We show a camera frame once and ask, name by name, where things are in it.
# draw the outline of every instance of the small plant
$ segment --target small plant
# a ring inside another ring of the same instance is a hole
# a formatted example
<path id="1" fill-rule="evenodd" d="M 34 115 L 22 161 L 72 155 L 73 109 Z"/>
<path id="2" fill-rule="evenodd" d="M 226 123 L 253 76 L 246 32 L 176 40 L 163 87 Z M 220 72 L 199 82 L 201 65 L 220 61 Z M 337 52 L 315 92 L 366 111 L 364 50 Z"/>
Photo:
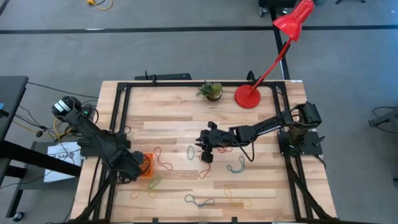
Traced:
<path id="1" fill-rule="evenodd" d="M 206 82 L 198 88 L 197 96 L 203 95 L 208 100 L 218 100 L 223 94 L 223 86 L 221 83 L 208 83 Z"/>

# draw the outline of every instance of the lamp shade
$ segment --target lamp shade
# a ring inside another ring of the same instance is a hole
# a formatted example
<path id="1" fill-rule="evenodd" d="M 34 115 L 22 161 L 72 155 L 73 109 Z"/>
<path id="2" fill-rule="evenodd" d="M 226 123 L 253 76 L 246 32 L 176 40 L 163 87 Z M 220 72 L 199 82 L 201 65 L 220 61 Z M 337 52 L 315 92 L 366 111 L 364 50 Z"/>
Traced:
<path id="1" fill-rule="evenodd" d="M 274 25 L 294 41 L 298 41 L 301 33 L 301 25 L 311 14 L 314 8 L 312 0 L 303 0 L 288 15 L 284 15 L 274 21 Z"/>

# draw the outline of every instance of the plant pot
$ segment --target plant pot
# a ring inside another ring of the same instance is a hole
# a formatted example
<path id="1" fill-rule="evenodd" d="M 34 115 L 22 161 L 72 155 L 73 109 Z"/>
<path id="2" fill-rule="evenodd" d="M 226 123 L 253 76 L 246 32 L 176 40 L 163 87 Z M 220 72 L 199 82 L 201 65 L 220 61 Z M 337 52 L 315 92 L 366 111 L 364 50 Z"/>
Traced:
<path id="1" fill-rule="evenodd" d="M 208 96 L 206 96 L 207 100 L 209 101 L 217 101 L 221 98 L 221 96 L 223 95 L 223 91 L 221 91 L 221 93 L 219 93 L 219 95 L 217 96 L 217 98 L 210 98 Z"/>

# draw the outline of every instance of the wooden table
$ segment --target wooden table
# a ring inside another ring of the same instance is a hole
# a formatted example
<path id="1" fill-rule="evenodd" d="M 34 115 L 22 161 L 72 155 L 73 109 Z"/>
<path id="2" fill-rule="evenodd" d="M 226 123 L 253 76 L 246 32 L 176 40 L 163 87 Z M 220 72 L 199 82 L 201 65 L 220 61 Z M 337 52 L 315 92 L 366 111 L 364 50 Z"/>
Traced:
<path id="1" fill-rule="evenodd" d="M 106 81 L 101 88 L 97 109 L 98 126 L 102 129 L 109 128 L 116 85 L 116 81 Z M 286 81 L 286 86 L 291 107 L 306 101 L 302 82 Z M 254 162 L 245 161 L 244 172 L 233 174 L 226 168 L 228 164 L 234 169 L 241 167 L 238 158 L 243 153 L 239 148 L 224 154 L 214 150 L 211 171 L 204 179 L 198 178 L 199 172 L 207 169 L 208 164 L 198 160 L 197 156 L 202 150 L 193 143 L 200 131 L 207 128 L 208 121 L 214 121 L 220 129 L 228 130 L 230 126 L 255 124 L 275 115 L 270 88 L 259 87 L 261 102 L 250 110 L 240 108 L 234 102 L 235 89 L 236 87 L 224 87 L 220 101 L 210 102 L 196 96 L 195 87 L 132 88 L 126 120 L 126 125 L 132 129 L 127 136 L 132 142 L 132 149 L 153 152 L 159 146 L 162 148 L 161 161 L 171 163 L 174 169 L 168 171 L 155 164 L 154 175 L 162 176 L 162 181 L 155 188 L 157 194 L 145 189 L 150 179 L 141 178 L 137 182 L 117 185 L 112 222 L 151 222 L 152 218 L 159 218 L 160 222 L 230 222 L 231 217 L 237 217 L 240 222 L 294 221 L 277 131 L 257 139 L 256 158 Z M 119 106 L 119 118 L 122 103 L 123 100 Z M 193 146 L 195 150 L 195 158 L 191 161 L 187 159 L 188 146 Z M 251 146 L 245 147 L 245 150 L 251 155 Z M 323 164 L 313 156 L 302 156 L 302 160 L 309 191 L 325 211 L 335 217 Z M 88 158 L 83 163 L 72 218 L 78 216 L 87 205 L 95 163 L 95 157 Z M 100 172 L 96 177 L 95 190 L 99 174 Z M 234 203 L 226 197 L 224 189 L 231 189 Z M 299 189 L 297 191 L 301 214 L 305 217 L 302 195 Z M 214 198 L 215 205 L 198 208 L 193 203 L 184 201 L 186 194 L 194 195 L 198 202 Z M 105 193 L 101 204 L 100 218 L 104 217 L 107 195 Z"/>

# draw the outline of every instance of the paper sheet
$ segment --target paper sheet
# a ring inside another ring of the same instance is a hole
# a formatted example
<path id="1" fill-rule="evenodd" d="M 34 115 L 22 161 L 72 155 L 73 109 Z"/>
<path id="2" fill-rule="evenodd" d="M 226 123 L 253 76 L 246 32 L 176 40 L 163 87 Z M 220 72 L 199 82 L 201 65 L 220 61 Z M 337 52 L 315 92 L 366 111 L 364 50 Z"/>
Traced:
<path id="1" fill-rule="evenodd" d="M 80 146 L 78 146 L 77 142 L 63 142 L 62 146 L 61 144 L 57 144 L 56 146 L 49 146 L 47 155 L 81 167 Z M 73 177 L 74 176 L 72 175 L 46 169 L 44 182 L 54 182 L 58 180 L 70 179 Z"/>

